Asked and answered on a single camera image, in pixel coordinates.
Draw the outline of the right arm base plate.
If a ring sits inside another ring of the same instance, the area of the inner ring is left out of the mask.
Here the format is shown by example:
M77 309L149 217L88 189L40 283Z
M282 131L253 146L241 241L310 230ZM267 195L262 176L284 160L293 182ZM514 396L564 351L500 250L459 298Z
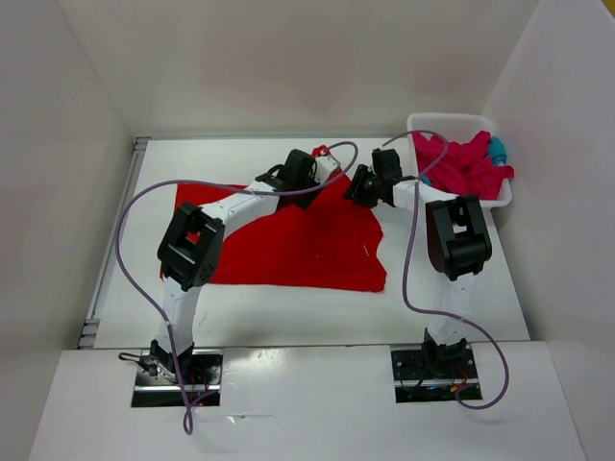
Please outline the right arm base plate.
M439 364L433 369L428 369L418 347L392 349L390 357L397 403L454 401L456 392L462 400L482 399L471 349L452 364Z

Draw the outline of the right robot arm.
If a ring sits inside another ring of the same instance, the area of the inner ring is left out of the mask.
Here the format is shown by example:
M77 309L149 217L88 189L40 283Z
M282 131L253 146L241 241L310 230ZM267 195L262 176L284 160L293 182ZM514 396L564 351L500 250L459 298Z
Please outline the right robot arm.
M417 179L405 181L399 167L361 164L344 198L364 207L384 202L412 213L402 297L411 311L429 315L432 320L421 344L421 365L426 374L442 377L461 361L467 350L464 327L475 329L492 345L497 344L485 328L468 319L474 284L492 256L492 244L478 197L461 195L437 200ZM414 305L408 293L409 263L418 231L420 206L425 211L429 261L444 279L440 301L434 308Z

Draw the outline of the pink t-shirt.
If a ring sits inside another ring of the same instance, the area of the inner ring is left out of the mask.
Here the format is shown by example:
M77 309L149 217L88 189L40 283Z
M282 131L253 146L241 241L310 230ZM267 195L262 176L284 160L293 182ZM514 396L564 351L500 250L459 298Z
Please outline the pink t-shirt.
M508 164L493 165L487 155L491 137L490 132L480 131L468 142L450 141L446 155L430 168L442 154L445 143L433 134L414 133L412 141L423 181L444 192L497 200L503 182L512 180L515 170Z

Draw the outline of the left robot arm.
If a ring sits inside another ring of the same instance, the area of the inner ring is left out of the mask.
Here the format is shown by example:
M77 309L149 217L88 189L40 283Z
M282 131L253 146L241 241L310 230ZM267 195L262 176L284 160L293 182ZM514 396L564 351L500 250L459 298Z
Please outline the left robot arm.
M163 282L163 320L151 342L157 371L169 383L191 372L193 323L202 287L215 274L224 241L233 233L287 206L307 208L340 168L318 160L316 176L266 172L246 188L216 202L183 203L175 211L158 249Z

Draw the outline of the red t-shirt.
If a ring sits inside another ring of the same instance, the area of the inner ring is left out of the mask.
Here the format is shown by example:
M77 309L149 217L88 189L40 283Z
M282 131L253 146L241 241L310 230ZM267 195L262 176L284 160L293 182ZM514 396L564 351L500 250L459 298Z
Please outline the red t-shirt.
M314 158L339 167L329 154ZM370 209L343 199L350 183L341 172L324 183L306 210L289 206L233 233L224 241L219 265L208 283L380 293L386 280L377 257L381 226ZM181 183L175 211L186 202L195 206L216 202L247 186Z

